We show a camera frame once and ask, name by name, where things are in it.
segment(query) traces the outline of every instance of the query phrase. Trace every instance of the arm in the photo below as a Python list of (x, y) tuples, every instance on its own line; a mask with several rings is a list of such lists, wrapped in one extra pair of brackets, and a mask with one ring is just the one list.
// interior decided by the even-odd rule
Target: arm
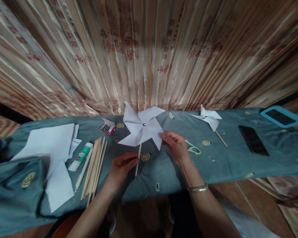
[(139, 163), (137, 153), (126, 153), (114, 158), (108, 178), (82, 216), (78, 219), (67, 237), (95, 237), (103, 222), (109, 205), (129, 170)]
[[(203, 186), (205, 182), (190, 158), (184, 137), (174, 132), (164, 132), (161, 138), (179, 165), (187, 187)], [(190, 197), (203, 237), (241, 237), (234, 223), (209, 189), (196, 193), (190, 192)]]

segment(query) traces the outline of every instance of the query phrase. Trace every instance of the stack of paper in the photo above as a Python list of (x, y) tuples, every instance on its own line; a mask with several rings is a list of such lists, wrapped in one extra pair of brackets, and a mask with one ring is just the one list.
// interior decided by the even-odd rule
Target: stack of paper
[(77, 139), (79, 125), (68, 124), (32, 130), (25, 147), (12, 160), (30, 156), (48, 156), (46, 194), (51, 213), (74, 196), (71, 178), (65, 162), (82, 140)]

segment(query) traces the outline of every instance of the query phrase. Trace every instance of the shoe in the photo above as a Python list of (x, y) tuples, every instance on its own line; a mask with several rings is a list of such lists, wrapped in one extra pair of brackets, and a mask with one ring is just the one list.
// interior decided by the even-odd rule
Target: shoe
[(174, 224), (174, 218), (173, 218), (173, 215), (172, 215), (172, 213), (171, 213), (171, 208), (170, 208), (170, 206), (169, 206), (169, 219), (170, 219), (170, 221), (171, 221), (171, 223), (172, 224)]
[(109, 221), (109, 235), (111, 235), (116, 228), (116, 215), (112, 207), (109, 208), (106, 219)]

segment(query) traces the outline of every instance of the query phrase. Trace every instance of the smartphone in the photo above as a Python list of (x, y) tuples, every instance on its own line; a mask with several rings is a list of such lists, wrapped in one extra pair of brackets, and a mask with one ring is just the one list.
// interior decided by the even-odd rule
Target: smartphone
[(238, 127), (252, 153), (269, 157), (268, 151), (253, 128), (246, 126)]

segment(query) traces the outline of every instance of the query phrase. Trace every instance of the person's left hand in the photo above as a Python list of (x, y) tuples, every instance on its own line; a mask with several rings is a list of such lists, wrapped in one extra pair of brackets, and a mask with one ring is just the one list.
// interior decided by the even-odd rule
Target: person's left hand
[(126, 179), (128, 172), (139, 163), (138, 153), (125, 153), (113, 160), (112, 167), (105, 182), (108, 189), (117, 192)]

